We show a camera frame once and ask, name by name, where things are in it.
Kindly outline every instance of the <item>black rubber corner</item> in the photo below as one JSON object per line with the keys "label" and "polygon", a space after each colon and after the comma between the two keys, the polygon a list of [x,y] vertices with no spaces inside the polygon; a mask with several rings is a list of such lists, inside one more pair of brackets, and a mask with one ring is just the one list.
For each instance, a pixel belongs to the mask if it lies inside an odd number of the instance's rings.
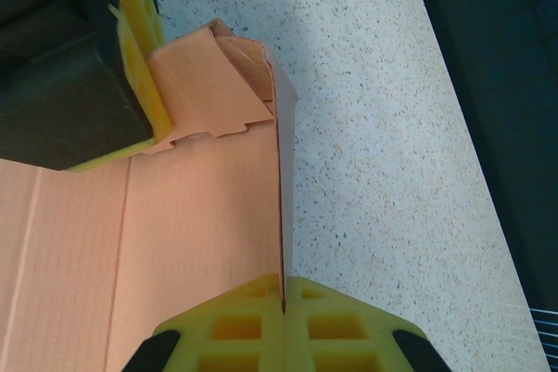
{"label": "black rubber corner", "polygon": [[406,330],[396,330],[392,334],[415,372],[452,372],[425,338]]}
{"label": "black rubber corner", "polygon": [[167,330],[144,340],[122,372],[162,372],[179,339],[178,331]]}

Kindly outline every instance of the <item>folded cardboard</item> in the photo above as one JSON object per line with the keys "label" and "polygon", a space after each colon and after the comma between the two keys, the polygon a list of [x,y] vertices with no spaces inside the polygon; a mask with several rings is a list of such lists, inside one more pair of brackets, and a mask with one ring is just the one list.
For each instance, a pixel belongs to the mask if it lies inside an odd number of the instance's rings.
{"label": "folded cardboard", "polygon": [[120,370],[168,317],[289,274],[296,94],[280,66],[220,21],[148,64],[174,122],[153,155],[82,173],[0,161],[3,372]]}

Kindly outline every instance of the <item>speckled floor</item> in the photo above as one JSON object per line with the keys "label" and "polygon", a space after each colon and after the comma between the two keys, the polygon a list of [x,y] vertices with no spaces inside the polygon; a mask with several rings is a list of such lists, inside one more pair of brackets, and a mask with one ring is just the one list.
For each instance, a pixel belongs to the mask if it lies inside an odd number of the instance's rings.
{"label": "speckled floor", "polygon": [[422,0],[160,0],[270,45],[296,109],[296,274],[416,322],[454,371],[548,370]]}

